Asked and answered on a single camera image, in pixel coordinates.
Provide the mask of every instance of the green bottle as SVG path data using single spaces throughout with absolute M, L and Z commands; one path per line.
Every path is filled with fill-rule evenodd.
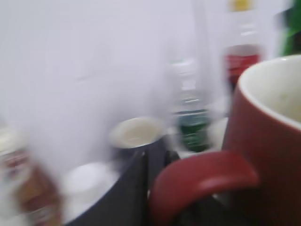
M 173 109 L 179 138 L 189 151 L 202 152 L 210 147 L 207 136 L 209 117 L 202 95 L 196 89 L 195 61 L 186 59 L 172 63 L 171 67 L 181 81 Z
M 283 55 L 301 54 L 301 0 L 294 0 L 293 7 L 287 11 L 288 32 Z

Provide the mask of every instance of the yellow bottle cap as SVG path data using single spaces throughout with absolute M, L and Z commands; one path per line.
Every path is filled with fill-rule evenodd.
M 232 0 L 233 11 L 247 11 L 251 9 L 250 0 Z

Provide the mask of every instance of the bottle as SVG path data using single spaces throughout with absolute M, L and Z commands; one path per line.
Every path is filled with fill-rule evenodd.
M 171 63 L 171 67 L 181 83 L 173 109 L 180 140 L 188 150 L 202 152 L 209 148 L 207 137 L 209 119 L 202 95 L 196 89 L 195 61 L 181 60 Z
M 14 208 L 26 215 L 28 224 L 62 225 L 58 189 L 44 170 L 30 159 L 25 139 L 18 130 L 0 128 L 0 156 L 0 165 L 4 168 L 0 179 L 6 181 L 7 190 L 11 191 L 10 203 L 15 203 Z
M 225 60 L 232 91 L 244 70 L 261 60 L 261 47 L 251 9 L 251 0 L 231 0 L 233 20 Z
M 301 0 L 294 0 L 293 7 L 288 11 L 288 30 L 283 55 L 301 53 Z

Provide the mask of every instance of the mug handle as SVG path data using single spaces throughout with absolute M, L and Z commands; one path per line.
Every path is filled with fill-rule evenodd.
M 167 166 L 150 190 L 150 216 L 156 226 L 168 226 L 177 214 L 214 193 L 259 185 L 252 165 L 237 152 L 205 153 Z

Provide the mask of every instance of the bottle cap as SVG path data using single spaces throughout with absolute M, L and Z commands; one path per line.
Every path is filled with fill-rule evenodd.
M 250 0 L 232 0 L 231 9 L 236 12 L 251 10 L 251 1 Z
M 25 146 L 25 141 L 17 129 L 0 128 L 0 156 L 14 152 L 23 146 Z
M 175 73 L 181 76 L 194 74 L 196 71 L 196 64 L 193 58 L 182 59 L 171 63 L 171 68 Z

